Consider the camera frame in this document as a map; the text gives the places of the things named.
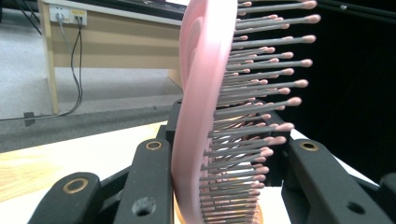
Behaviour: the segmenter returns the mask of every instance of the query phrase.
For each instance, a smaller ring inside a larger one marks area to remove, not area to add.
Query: wooden table
[[[70,55],[59,23],[50,21],[50,4],[87,10],[87,25],[81,31],[83,67],[168,69],[168,76],[181,87],[178,72],[181,21],[71,1],[38,0],[50,99],[55,114],[59,113],[55,67],[69,67]],[[64,32],[73,48],[78,26],[64,24]]]
[[[136,147],[154,138],[164,122],[100,133],[0,154],[0,223],[27,223],[40,200],[60,178],[90,172],[105,179],[131,165]],[[293,130],[294,139],[306,138]],[[371,181],[347,164],[350,173]],[[281,188],[264,188],[260,206],[265,224],[289,224]]]

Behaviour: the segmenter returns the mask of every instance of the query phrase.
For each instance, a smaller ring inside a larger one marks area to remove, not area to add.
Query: wall socket
[[[87,25],[87,10],[70,8],[70,23],[78,24],[76,17],[80,17],[82,19],[82,24]]]
[[[49,5],[49,20],[58,21],[56,19],[56,14],[61,14],[64,16],[64,23],[70,23],[70,8],[58,5]]]
[[[87,10],[59,5],[49,5],[49,20],[58,22],[56,14],[64,16],[64,23],[78,24],[76,17],[82,18],[82,25],[87,25]]]

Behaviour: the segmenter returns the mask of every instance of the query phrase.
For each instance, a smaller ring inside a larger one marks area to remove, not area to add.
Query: pink hairbrush
[[[296,106],[301,99],[263,103],[256,97],[289,94],[306,80],[270,83],[289,76],[292,67],[309,67],[310,60],[280,62],[291,52],[273,54],[276,45],[312,43],[315,37],[283,37],[248,41],[245,34],[287,29],[294,23],[316,23],[318,15],[284,20],[277,15],[247,20],[237,15],[315,7],[315,1],[254,7],[253,1],[191,0],[180,31],[180,69],[184,98],[177,122],[172,179],[181,215],[187,223],[257,223],[259,189],[268,168],[272,145],[289,132],[291,123],[266,125],[269,111]],[[268,70],[250,74],[251,69]]]

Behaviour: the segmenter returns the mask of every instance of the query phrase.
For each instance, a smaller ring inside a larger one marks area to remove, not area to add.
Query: brass insert
[[[80,182],[78,187],[74,188],[73,186],[71,186],[72,184],[77,183],[77,182]],[[87,185],[88,185],[88,179],[76,178],[76,179],[72,179],[69,182],[67,182],[62,189],[67,194],[74,194],[74,193],[77,193],[77,192],[85,189],[87,187]]]
[[[318,151],[319,150],[319,147],[317,145],[315,145],[312,142],[308,142],[308,141],[300,143],[300,147],[302,147],[303,149],[308,150],[308,151]]]
[[[162,146],[163,144],[161,142],[152,141],[146,144],[146,149],[157,150],[160,149]]]

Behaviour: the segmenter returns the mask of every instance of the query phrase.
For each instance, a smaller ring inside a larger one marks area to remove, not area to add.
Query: gray floor
[[[0,119],[23,112],[50,114],[42,38],[18,10],[4,9],[0,50]],[[55,73],[59,107],[65,112],[77,100],[76,85],[70,68]],[[83,102],[75,114],[170,105],[182,94],[166,70],[83,68],[82,82]]]
[[[52,114],[42,38],[18,10],[4,9],[0,23],[0,119]],[[70,68],[56,68],[61,112],[77,89]],[[182,90],[165,70],[83,68],[82,105],[71,116],[0,121],[0,152],[134,127],[168,118]]]

